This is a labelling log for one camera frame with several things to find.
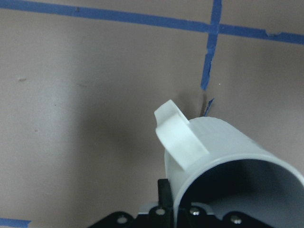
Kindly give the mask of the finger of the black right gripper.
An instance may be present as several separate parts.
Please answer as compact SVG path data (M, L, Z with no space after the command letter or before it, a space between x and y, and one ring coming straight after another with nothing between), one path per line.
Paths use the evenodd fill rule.
M192 228L190 204L180 204L177 216L177 227L178 228Z

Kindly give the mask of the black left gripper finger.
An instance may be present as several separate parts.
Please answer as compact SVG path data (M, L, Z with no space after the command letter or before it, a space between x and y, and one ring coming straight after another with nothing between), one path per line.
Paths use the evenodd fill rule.
M173 210L173 196L168 179L159 179L158 186L158 207Z

